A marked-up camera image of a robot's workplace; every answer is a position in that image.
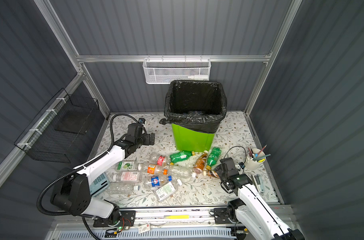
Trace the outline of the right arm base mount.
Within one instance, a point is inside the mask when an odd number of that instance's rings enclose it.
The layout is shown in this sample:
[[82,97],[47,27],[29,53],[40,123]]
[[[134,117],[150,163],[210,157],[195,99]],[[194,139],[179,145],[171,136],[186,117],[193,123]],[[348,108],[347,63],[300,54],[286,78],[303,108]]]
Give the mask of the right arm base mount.
[[214,208],[212,215],[215,218],[216,224],[235,224],[238,222],[236,211],[234,208]]

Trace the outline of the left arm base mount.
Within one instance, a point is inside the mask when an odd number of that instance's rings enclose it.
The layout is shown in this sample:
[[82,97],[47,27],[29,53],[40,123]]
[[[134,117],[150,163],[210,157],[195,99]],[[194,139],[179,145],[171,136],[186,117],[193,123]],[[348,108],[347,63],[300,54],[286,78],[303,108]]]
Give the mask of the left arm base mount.
[[107,218],[103,219],[97,217],[94,220],[93,227],[94,228],[107,228],[107,227],[133,227],[136,211],[113,211],[112,214]]

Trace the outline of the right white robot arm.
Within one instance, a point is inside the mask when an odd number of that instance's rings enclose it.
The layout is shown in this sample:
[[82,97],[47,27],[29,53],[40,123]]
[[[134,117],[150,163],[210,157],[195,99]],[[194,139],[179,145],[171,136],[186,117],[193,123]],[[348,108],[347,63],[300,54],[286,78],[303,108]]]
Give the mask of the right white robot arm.
[[292,230],[264,201],[252,180],[240,174],[234,160],[225,158],[215,168],[222,189],[237,198],[228,203],[228,218],[240,222],[257,240],[304,240],[299,229]]

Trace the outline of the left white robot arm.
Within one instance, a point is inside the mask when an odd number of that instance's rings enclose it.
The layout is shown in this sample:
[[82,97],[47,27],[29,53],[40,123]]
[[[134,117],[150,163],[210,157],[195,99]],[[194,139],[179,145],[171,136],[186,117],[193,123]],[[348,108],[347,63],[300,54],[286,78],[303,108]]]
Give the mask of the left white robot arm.
[[128,125],[128,132],[118,140],[111,133],[111,145],[99,156],[73,169],[54,184],[50,202],[65,214],[98,217],[115,223],[121,217],[119,207],[93,197],[90,185],[110,167],[125,160],[141,146],[155,144],[155,134],[146,132],[141,123]]

